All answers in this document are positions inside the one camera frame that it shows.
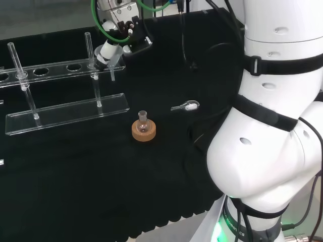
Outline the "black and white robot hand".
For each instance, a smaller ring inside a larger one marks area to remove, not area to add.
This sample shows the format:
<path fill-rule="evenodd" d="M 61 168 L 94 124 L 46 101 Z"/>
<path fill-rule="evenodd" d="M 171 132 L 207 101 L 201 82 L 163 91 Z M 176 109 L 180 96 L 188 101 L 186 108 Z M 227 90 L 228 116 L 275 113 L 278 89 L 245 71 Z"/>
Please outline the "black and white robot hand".
<path fill-rule="evenodd" d="M 107 68 L 120 50 L 123 55 L 132 56 L 152 46 L 136 2 L 91 1 L 90 6 L 94 22 L 106 38 L 95 58 L 97 70 Z"/>

